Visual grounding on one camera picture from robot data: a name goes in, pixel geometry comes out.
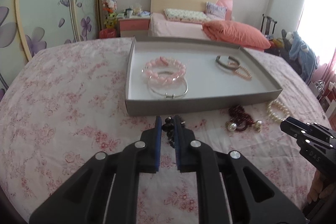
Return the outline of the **right human hand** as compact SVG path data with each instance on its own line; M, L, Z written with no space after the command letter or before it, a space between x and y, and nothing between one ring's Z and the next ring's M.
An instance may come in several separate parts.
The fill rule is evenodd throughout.
M328 185L327 187L323 186L323 182L326 178L320 171L316 170L314 174L313 181L309 193L307 194L307 201L311 203L312 201L316 202L318 198L324 199L329 197L332 192L335 190L335 183Z

